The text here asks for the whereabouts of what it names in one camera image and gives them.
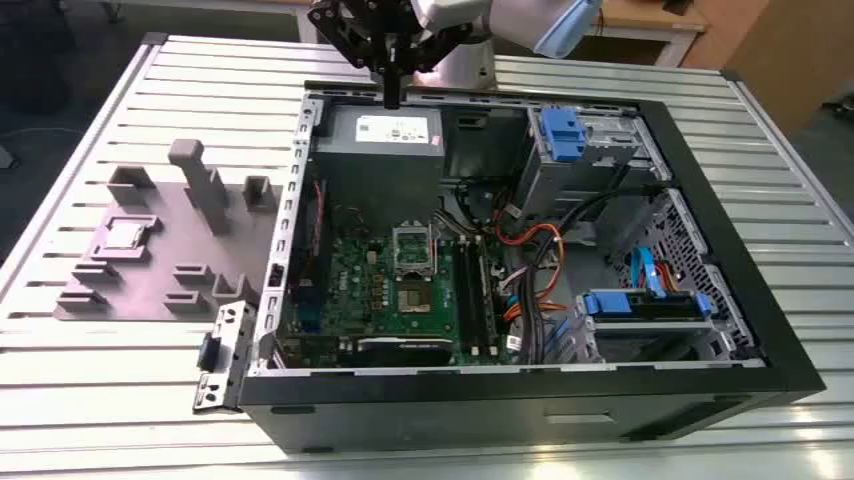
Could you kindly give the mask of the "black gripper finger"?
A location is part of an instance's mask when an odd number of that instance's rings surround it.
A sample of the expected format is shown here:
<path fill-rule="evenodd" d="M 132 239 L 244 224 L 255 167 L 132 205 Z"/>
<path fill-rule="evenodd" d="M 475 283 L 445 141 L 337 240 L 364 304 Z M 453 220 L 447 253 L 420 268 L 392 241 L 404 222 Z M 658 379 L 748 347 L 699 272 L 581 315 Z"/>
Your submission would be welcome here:
<path fill-rule="evenodd" d="M 428 73 L 465 39 L 465 25 L 441 29 L 425 40 L 413 40 L 411 33 L 392 36 L 392 108 L 400 107 L 404 78 Z"/>
<path fill-rule="evenodd" d="M 365 68 L 383 87 L 383 105 L 393 108 L 393 62 L 381 2 L 313 2 L 308 20 L 356 69 Z"/>

